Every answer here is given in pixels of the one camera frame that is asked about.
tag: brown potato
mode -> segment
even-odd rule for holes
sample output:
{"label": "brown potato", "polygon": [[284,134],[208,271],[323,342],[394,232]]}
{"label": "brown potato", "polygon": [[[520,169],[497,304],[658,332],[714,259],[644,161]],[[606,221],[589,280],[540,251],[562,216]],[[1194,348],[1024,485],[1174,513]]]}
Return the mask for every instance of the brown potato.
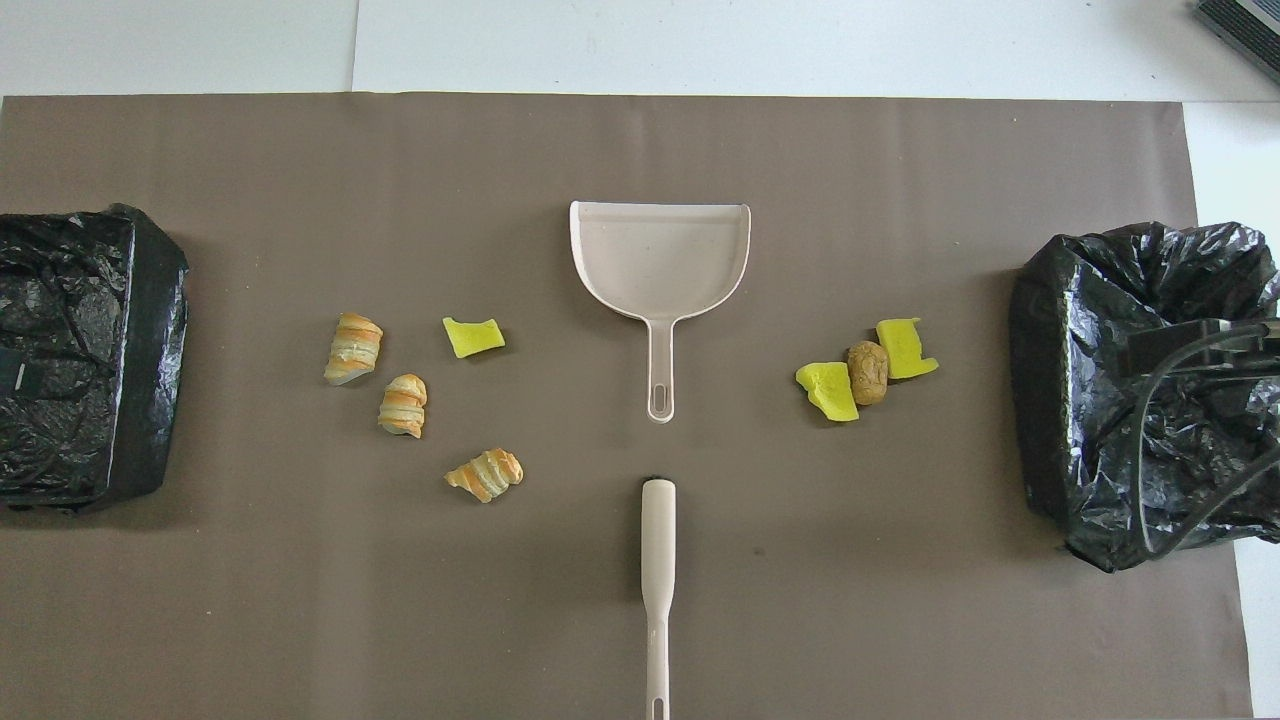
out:
{"label": "brown potato", "polygon": [[888,392],[888,352],[865,340],[849,348],[849,379],[854,386],[854,402],[876,405]]}

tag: bin lined with black bag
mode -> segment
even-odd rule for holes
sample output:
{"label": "bin lined with black bag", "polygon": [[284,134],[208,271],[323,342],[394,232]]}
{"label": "bin lined with black bag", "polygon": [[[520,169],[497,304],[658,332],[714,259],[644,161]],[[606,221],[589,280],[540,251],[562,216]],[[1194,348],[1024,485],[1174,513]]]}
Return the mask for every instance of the bin lined with black bag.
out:
{"label": "bin lined with black bag", "polygon": [[[1268,373],[1179,372],[1156,386],[1138,462],[1132,420],[1149,377],[1130,372],[1125,352],[1133,336],[1180,323],[1270,319],[1277,295],[1262,233],[1238,223],[1056,236],[1023,268],[1009,320],[1023,478],[1029,506],[1053,518],[1068,550],[1106,571],[1157,556],[1137,519],[1137,466],[1146,534],[1161,546],[1280,445],[1280,382]],[[1267,469],[1180,547],[1280,542],[1277,478]]]}
{"label": "bin lined with black bag", "polygon": [[79,512],[160,487],[187,269],[127,205],[0,215],[0,503]]}

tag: white table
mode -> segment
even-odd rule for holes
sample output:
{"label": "white table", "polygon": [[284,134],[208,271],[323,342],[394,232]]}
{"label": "white table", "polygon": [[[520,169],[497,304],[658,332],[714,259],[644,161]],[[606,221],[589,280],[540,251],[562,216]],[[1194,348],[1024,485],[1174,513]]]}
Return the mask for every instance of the white table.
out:
{"label": "white table", "polygon": [[[1280,236],[1280,86],[1181,1],[0,0],[0,96],[349,90],[1181,101],[1201,222]],[[1280,716],[1280,547],[1235,551]]]}

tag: black garbage bag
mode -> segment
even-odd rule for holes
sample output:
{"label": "black garbage bag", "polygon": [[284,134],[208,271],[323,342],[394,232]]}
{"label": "black garbage bag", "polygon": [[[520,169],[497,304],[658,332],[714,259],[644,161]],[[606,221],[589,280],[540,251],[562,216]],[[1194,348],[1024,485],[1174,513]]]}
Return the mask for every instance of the black garbage bag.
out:
{"label": "black garbage bag", "polygon": [[127,205],[0,215],[0,503],[78,512],[160,487],[186,274]]}
{"label": "black garbage bag", "polygon": [[[1032,510],[1108,573],[1147,559],[1134,532],[1129,419],[1146,378],[1125,372],[1128,338],[1199,319],[1271,318],[1280,295],[1262,233],[1238,223],[1175,231],[1143,223],[1053,237],[1020,272],[1010,304],[1018,445]],[[1142,496],[1153,539],[1277,443],[1280,382],[1179,373],[1147,411]],[[1280,542],[1280,482],[1260,477],[1181,547]]]}

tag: dustpan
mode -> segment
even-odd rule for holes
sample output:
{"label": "dustpan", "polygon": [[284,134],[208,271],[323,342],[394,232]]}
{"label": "dustpan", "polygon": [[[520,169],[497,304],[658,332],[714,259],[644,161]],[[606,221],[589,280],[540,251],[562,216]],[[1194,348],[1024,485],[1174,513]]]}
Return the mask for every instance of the dustpan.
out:
{"label": "dustpan", "polygon": [[724,302],[750,249],[746,205],[575,201],[573,264],[596,300],[649,328],[648,413],[676,414],[675,327]]}

